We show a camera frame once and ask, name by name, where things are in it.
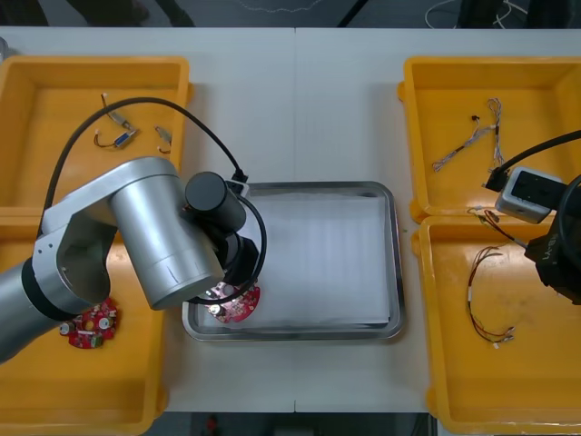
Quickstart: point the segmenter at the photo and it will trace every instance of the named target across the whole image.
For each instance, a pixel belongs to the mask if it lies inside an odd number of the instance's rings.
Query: white paper sheet
[[[251,201],[268,235],[258,280],[261,300],[238,323],[222,324],[200,307],[201,325],[236,329],[389,320],[384,198],[286,193]],[[260,248],[250,211],[241,235]]]

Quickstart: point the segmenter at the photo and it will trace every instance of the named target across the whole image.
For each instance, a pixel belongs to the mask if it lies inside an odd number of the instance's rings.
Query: white table surface
[[[170,313],[169,411],[424,411],[428,358],[409,237],[406,125],[396,87],[412,55],[581,55],[579,31],[2,28],[26,55],[181,55],[190,109],[251,182],[375,180],[393,192],[408,322],[393,342],[201,343]],[[192,127],[184,175],[231,168]]]

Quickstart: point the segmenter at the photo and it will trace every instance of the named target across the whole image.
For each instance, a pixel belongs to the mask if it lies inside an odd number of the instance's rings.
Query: yellow bin
[[[46,187],[64,144],[89,115],[107,103],[137,96],[160,97],[186,106],[190,69],[181,57],[42,57],[14,56],[0,68],[0,216],[40,216]],[[74,145],[59,180],[54,201],[131,159],[168,158],[180,170],[185,118],[158,104],[134,104],[118,111],[140,129],[122,150],[110,143],[124,129],[106,116]],[[172,134],[170,154],[154,130]]]
[[[550,225],[500,224],[524,241]],[[429,411],[454,433],[580,433],[581,310],[506,242],[474,217],[428,217],[412,238],[427,315]],[[472,309],[492,332],[516,326],[498,349],[477,335],[467,310],[472,262],[489,245],[504,255],[478,268]]]
[[[0,271],[31,255],[48,180],[73,130],[108,102],[156,96],[186,106],[189,66],[174,57],[28,57],[0,69]],[[141,129],[122,150],[100,149],[123,128],[107,117],[74,145],[55,201],[118,164],[163,156],[180,169],[184,118],[171,108],[138,104],[119,110]],[[170,154],[154,131],[172,133]],[[141,434],[163,411],[163,312],[149,308],[123,242],[107,258],[119,330],[96,350],[78,350],[52,331],[0,365],[0,434]]]
[[[494,135],[459,152],[438,172],[432,164],[494,123],[489,98],[502,103],[500,144],[505,159],[581,123],[581,58],[412,57],[399,98],[408,122],[414,199],[412,216],[466,214],[494,207],[497,193],[481,187],[492,168]],[[581,173],[581,146],[560,145],[529,157],[525,166],[569,182]]]

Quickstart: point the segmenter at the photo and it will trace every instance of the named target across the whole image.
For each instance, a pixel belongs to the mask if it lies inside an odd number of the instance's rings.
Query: metal tray
[[[385,272],[383,273],[385,274],[387,298],[385,294],[381,296],[387,302],[388,307],[383,306],[387,319],[382,322],[373,320],[327,324],[312,322],[304,325],[282,322],[281,325],[269,325],[268,327],[244,327],[244,322],[256,317],[257,313],[255,312],[248,320],[240,322],[238,325],[220,324],[219,322],[215,322],[216,325],[207,325],[204,323],[207,314],[206,307],[186,302],[182,307],[182,321],[185,330],[193,338],[200,341],[387,339],[395,336],[401,330],[405,321],[405,310],[399,259],[398,224],[393,195],[385,186],[375,182],[256,183],[251,184],[250,193],[250,199],[256,201],[259,211],[261,211],[260,203],[267,196],[284,194],[337,194],[346,199],[380,199],[379,207],[382,211],[383,222],[381,239],[385,247]],[[264,216],[263,218],[268,228],[268,219]],[[265,289],[261,298],[266,298],[268,291]],[[379,304],[379,302],[374,302],[372,298],[370,299],[369,295],[366,295],[365,289],[353,291],[356,293],[357,300],[364,305],[358,307],[359,312],[362,312],[361,309],[365,312],[366,307],[371,309],[375,307],[374,304]]]

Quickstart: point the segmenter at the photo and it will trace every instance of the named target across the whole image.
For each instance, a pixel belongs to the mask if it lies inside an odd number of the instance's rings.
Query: electrical wire
[[[527,249],[527,244],[524,243],[523,241],[521,241],[520,239],[514,237],[512,234],[505,232],[499,225],[498,222],[500,221],[500,218],[498,218],[498,216],[496,216],[496,214],[492,211],[490,211],[489,209],[486,209],[484,211],[484,217],[482,217],[483,220],[490,226],[492,227],[493,230],[496,230],[497,232],[499,232],[500,234],[502,234],[503,236],[505,236],[506,238],[508,238],[510,241],[512,241],[513,243],[516,243],[517,245],[520,245],[522,248],[524,248],[525,250]]]
[[[435,29],[436,27],[434,27],[428,20],[429,14],[431,14],[432,12],[435,12],[435,9],[437,9],[440,6],[447,5],[449,3],[455,3],[456,1],[457,0],[444,0],[442,2],[438,2],[438,3],[434,4],[433,6],[431,6],[424,14],[424,22],[426,23],[426,26],[429,27],[430,29]],[[492,23],[493,25],[499,25],[501,29],[506,29],[504,27],[504,25],[502,24],[502,21],[512,13],[513,9],[516,9],[518,12],[521,12],[524,15],[528,15],[528,11],[526,9],[520,7],[519,5],[515,5],[514,3],[509,2],[508,0],[505,0],[502,3],[503,3],[503,5],[506,5],[508,7],[508,12],[506,12],[502,16],[497,15],[496,21],[494,21]]]
[[[575,246],[571,243],[570,238],[566,234],[566,210],[573,197],[577,186],[581,183],[581,175],[578,175],[573,181],[567,185],[563,196],[559,201],[559,207],[556,211],[556,228],[558,232],[558,238],[561,242],[561,248],[565,253],[566,258],[579,270],[581,271],[581,258],[577,254]]]
[[[266,259],[266,246],[267,246],[266,226],[264,225],[264,221],[262,220],[261,214],[258,212],[254,204],[252,204],[250,201],[248,201],[248,199],[242,197],[241,195],[236,195],[236,197],[242,204],[244,204],[248,209],[250,209],[250,211],[256,218],[256,222],[258,223],[259,229],[261,231],[261,252],[258,256],[256,267],[252,272],[251,278],[248,279],[245,283],[243,283],[240,289],[234,292],[232,295],[228,295],[227,297],[215,300],[206,300],[200,297],[194,297],[191,300],[189,300],[189,302],[191,303],[212,305],[212,304],[225,304],[226,302],[231,302],[232,300],[235,300],[236,298],[244,295],[251,288],[251,286],[253,286],[256,283],[256,280],[258,279],[258,276],[262,271],[262,266],[264,266],[264,260]]]
[[[187,117],[189,120],[191,120],[193,123],[195,123],[198,127],[200,127],[200,129],[202,129],[206,134],[208,134],[208,136],[210,136],[211,139],[216,144],[218,144],[218,146],[222,149],[222,151],[226,154],[226,156],[228,156],[228,159],[230,159],[230,162],[232,163],[232,165],[235,168],[234,176],[232,178],[235,180],[241,179],[244,182],[247,180],[247,176],[244,174],[244,171],[238,165],[238,162],[236,161],[236,159],[234,158],[234,156],[232,155],[230,150],[228,150],[228,147],[226,147],[226,145],[220,140],[220,138],[218,136],[216,136],[216,134],[214,134],[214,132],[212,130],[210,130],[210,128],[208,128],[204,123],[202,123],[202,121],[200,121],[193,114],[188,112],[186,109],[184,109],[183,107],[179,106],[178,104],[176,104],[174,102],[170,102],[169,100],[164,100],[162,98],[157,98],[157,97],[127,98],[127,99],[120,100],[120,101],[115,102],[115,103],[111,103],[108,106],[105,106],[103,109],[100,109],[97,112],[95,112],[94,114],[92,114],[91,116],[89,116],[89,118],[84,120],[84,122],[81,125],[79,125],[79,127],[76,128],[76,130],[73,132],[71,137],[68,139],[68,141],[64,145],[63,151],[61,152],[61,155],[59,156],[58,160],[56,161],[56,165],[54,166],[54,169],[53,169],[53,175],[51,176],[51,180],[50,180],[50,182],[48,184],[48,188],[46,190],[46,197],[44,198],[44,205],[43,205],[43,213],[41,215],[41,220],[40,220],[40,224],[38,225],[38,232],[36,235],[37,238],[43,233],[42,223],[43,223],[43,218],[44,218],[44,212],[46,211],[46,209],[48,209],[49,207],[51,207],[53,205],[54,193],[56,192],[56,185],[58,184],[59,176],[61,175],[61,172],[63,170],[64,162],[66,161],[67,156],[71,152],[71,149],[73,148],[74,143],[76,143],[76,141],[79,139],[81,134],[83,134],[83,132],[87,128],[89,128],[89,126],[91,124],[93,124],[95,121],[97,121],[103,115],[109,114],[110,112],[114,111],[115,109],[119,109],[120,107],[128,106],[130,104],[143,104],[143,103],[161,104],[163,106],[168,106],[168,107],[171,107],[173,110],[179,112],[180,114],[184,115],[185,117]]]
[[[468,285],[467,285],[467,309],[468,315],[470,317],[470,321],[472,322],[472,327],[474,327],[474,331],[487,342],[491,342],[493,344],[498,345],[501,342],[508,342],[514,339],[512,333],[515,331],[516,327],[511,326],[508,327],[505,331],[501,333],[494,333],[486,330],[482,322],[474,315],[472,312],[472,284],[474,283],[474,278],[476,277],[476,273],[478,270],[478,266],[483,263],[486,259],[494,256],[502,256],[502,253],[495,253],[495,250],[498,250],[499,247],[497,246],[488,246],[480,250],[474,261],[472,261],[472,267],[470,268],[470,275],[468,277]]]
[[[488,109],[492,111],[495,118],[495,130],[494,130],[494,155],[493,164],[494,166],[502,165],[505,162],[505,158],[500,150],[500,116],[502,115],[502,103],[496,97],[488,99]]]
[[[485,127],[479,128],[480,126],[480,117],[477,115],[472,115],[472,120],[476,122],[476,127],[472,132],[472,135],[458,148],[452,150],[450,153],[446,154],[442,159],[436,161],[432,164],[432,169],[437,173],[442,167],[447,164],[456,154],[468,148],[470,145],[474,144],[480,137],[488,132],[492,132],[495,130],[495,125],[487,125]]]
[[[99,143],[99,130],[95,130],[94,131],[93,144],[95,144],[97,147],[101,147],[101,148],[107,148],[107,147],[113,147],[113,146],[115,146],[115,143],[110,143],[110,144],[101,144],[101,143]]]

